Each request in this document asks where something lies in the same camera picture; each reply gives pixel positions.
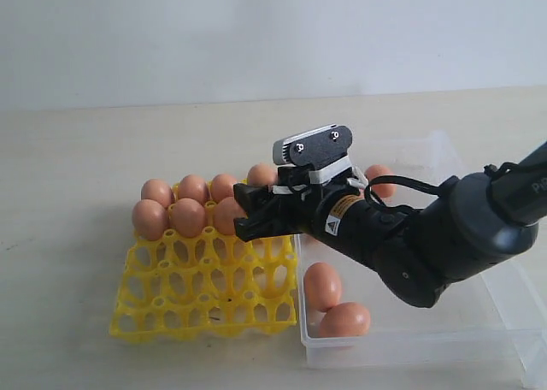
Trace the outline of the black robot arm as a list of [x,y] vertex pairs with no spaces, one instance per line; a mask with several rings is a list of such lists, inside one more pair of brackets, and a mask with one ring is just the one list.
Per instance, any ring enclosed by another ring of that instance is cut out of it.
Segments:
[[347,162],[349,139],[296,139],[275,150],[277,186],[236,185],[244,241],[306,233],[375,271],[402,301],[434,306],[451,284],[529,250],[546,215],[546,149],[442,184],[384,175],[377,184],[433,196],[388,206]]

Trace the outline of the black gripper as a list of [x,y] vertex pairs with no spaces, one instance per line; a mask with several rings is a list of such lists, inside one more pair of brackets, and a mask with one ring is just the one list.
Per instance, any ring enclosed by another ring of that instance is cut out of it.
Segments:
[[331,182],[294,192],[285,186],[236,183],[233,193],[247,214],[233,220],[244,242],[306,233],[372,270],[409,261],[404,238],[409,216],[367,201],[351,186]]

